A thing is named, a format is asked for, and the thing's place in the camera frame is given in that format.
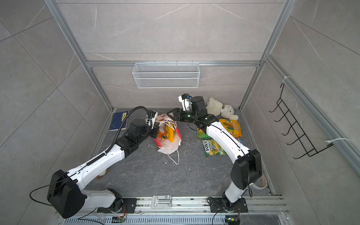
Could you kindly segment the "green snack bag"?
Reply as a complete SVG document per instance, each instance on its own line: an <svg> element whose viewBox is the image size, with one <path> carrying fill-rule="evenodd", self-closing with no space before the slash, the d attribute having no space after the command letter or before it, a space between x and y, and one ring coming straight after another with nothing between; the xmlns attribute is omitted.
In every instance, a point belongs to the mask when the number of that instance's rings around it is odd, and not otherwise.
<svg viewBox="0 0 360 225"><path fill-rule="evenodd" d="M202 139L202 140L212 139L209 135L204 133L201 129L197 130L197 138Z"/></svg>

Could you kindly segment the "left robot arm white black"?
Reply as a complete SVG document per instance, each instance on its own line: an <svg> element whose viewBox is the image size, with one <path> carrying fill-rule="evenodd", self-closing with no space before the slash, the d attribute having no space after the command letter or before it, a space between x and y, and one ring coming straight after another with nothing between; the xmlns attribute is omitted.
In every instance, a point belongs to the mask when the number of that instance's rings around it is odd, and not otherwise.
<svg viewBox="0 0 360 225"><path fill-rule="evenodd" d="M113 164L125 159L148 137L156 138L159 125L136 119L129 128L105 151L84 164L52 175L47 200L63 218L70 218L80 211L104 208L119 212L123 206L122 196L113 188L87 190L85 187Z"/></svg>

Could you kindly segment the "brown white plush dog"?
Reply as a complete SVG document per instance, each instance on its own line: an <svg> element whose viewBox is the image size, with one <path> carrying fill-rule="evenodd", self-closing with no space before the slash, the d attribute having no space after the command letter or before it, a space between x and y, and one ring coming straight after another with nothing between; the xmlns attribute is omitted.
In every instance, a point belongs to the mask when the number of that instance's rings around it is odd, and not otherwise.
<svg viewBox="0 0 360 225"><path fill-rule="evenodd" d="M107 173L109 172L109 169L106 169L104 171L102 171L98 176L97 179L101 179L103 176L105 176Z"/></svg>

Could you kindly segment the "white plush teddy bear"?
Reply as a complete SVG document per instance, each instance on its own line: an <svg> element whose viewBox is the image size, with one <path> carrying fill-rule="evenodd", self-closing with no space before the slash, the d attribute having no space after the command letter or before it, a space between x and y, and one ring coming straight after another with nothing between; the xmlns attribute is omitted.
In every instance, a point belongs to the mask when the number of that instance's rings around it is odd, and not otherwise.
<svg viewBox="0 0 360 225"><path fill-rule="evenodd" d="M208 114L213 114L214 116L221 116L225 119L237 121L239 116L234 114L234 109L231 105L222 104L220 101L210 97L206 109Z"/></svg>

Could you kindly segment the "red white paper gift bag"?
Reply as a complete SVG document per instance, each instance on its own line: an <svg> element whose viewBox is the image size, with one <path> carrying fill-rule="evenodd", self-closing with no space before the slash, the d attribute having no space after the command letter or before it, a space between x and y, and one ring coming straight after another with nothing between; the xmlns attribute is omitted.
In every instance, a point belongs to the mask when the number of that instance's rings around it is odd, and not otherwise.
<svg viewBox="0 0 360 225"><path fill-rule="evenodd" d="M146 120L147 125L158 125L159 130L154 138L155 144L159 148L157 151L167 155L172 162L176 165L180 162L179 147L182 142L182 137L177 126L177 122L174 121L166 113L158 115L156 117Z"/></svg>

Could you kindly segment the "yellow snack bag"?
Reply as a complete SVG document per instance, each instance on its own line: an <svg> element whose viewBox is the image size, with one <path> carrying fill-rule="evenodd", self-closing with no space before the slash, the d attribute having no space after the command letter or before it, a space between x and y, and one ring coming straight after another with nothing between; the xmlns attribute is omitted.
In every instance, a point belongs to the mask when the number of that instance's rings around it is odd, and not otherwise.
<svg viewBox="0 0 360 225"><path fill-rule="evenodd" d="M238 121L220 119L219 122L234 138L242 137L242 130Z"/></svg>

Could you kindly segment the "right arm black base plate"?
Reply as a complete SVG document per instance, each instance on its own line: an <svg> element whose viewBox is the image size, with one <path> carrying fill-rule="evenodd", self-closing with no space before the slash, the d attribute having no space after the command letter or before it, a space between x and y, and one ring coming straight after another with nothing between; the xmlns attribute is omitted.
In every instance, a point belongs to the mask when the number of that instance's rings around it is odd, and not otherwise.
<svg viewBox="0 0 360 225"><path fill-rule="evenodd" d="M236 212L236 213L247 213L248 207L244 198L238 199L234 203L229 203L225 198L219 197L208 197L207 202L211 208L212 213L216 212Z"/></svg>

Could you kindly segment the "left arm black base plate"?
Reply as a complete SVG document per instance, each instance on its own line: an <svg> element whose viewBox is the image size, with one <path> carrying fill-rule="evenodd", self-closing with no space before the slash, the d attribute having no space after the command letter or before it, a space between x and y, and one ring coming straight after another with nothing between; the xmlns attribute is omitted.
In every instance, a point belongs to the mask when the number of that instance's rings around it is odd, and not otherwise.
<svg viewBox="0 0 360 225"><path fill-rule="evenodd" d="M97 213L134 213L136 205L136 198L116 199L109 208L98 208Z"/></svg>

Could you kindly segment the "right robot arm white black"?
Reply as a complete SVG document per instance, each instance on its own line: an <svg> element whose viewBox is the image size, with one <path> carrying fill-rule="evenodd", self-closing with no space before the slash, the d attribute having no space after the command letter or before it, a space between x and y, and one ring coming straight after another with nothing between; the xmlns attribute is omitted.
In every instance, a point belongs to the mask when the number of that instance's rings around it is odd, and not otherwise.
<svg viewBox="0 0 360 225"><path fill-rule="evenodd" d="M216 116L209 114L203 97L191 97L185 93L178 99L182 108L175 108L167 115L176 122L194 123L220 145L233 163L231 183L222 195L223 207L230 210L240 201L246 190L250 190L250 186L262 177L261 155L258 150L250 150L241 144Z"/></svg>

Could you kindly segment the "orange snack packet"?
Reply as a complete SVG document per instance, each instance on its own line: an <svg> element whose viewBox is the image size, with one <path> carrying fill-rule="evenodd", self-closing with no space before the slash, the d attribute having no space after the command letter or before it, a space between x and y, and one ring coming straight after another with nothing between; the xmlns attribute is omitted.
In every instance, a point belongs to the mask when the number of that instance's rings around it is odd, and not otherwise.
<svg viewBox="0 0 360 225"><path fill-rule="evenodd" d="M159 130L159 131L158 131L158 135L157 135L157 139L158 139L159 141L164 141L164 140L166 140L166 139L167 139L167 135L166 135L165 131Z"/></svg>

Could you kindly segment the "masking tape roll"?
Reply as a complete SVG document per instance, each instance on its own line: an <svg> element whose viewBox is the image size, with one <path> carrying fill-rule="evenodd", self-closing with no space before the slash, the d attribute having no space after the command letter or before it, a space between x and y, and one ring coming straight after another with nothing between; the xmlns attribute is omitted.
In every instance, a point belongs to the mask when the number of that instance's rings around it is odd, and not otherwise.
<svg viewBox="0 0 360 225"><path fill-rule="evenodd" d="M267 182L266 178L263 175L259 178L259 180L262 181L262 185L258 186L255 183L253 183L252 187L254 187L257 190L263 190L263 189L268 187L268 182Z"/></svg>

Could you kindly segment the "blue book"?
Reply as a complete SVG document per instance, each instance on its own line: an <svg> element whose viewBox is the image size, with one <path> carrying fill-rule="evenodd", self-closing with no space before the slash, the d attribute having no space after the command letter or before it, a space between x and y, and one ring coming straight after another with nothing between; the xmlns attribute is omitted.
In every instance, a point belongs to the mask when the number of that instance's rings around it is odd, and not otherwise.
<svg viewBox="0 0 360 225"><path fill-rule="evenodd" d="M123 112L116 112L113 114L112 121L109 127L109 131L115 131L118 130L121 126L121 124L124 122L123 126L121 127L122 130L126 129L127 121L125 120L127 114L129 111L123 111Z"/></svg>

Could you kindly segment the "Fox's spring tea bag green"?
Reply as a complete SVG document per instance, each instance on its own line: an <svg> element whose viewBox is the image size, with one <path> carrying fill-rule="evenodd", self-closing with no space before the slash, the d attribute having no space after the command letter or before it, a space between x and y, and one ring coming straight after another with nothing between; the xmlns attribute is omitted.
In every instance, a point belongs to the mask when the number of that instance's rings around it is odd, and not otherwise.
<svg viewBox="0 0 360 225"><path fill-rule="evenodd" d="M216 156L216 155L227 155L221 146L213 139L202 140L205 155Z"/></svg>

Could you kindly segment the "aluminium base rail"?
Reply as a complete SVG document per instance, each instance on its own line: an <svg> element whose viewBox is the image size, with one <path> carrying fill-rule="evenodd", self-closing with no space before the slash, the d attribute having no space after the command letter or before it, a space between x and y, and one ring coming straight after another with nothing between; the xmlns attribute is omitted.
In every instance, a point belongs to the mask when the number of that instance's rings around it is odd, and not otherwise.
<svg viewBox="0 0 360 225"><path fill-rule="evenodd" d="M244 196L248 212L212 213L208 196L127 196L136 198L134 213L97 213L89 210L58 225L292 225L281 196Z"/></svg>

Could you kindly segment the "small yellow snack packet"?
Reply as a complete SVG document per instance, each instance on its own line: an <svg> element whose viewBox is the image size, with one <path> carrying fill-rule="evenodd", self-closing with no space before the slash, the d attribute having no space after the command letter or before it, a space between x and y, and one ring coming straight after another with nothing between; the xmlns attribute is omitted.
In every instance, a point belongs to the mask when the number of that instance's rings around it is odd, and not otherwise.
<svg viewBox="0 0 360 225"><path fill-rule="evenodd" d="M165 133L167 135L167 139L172 143L174 141L175 127L171 123L165 123L165 125L166 125Z"/></svg>

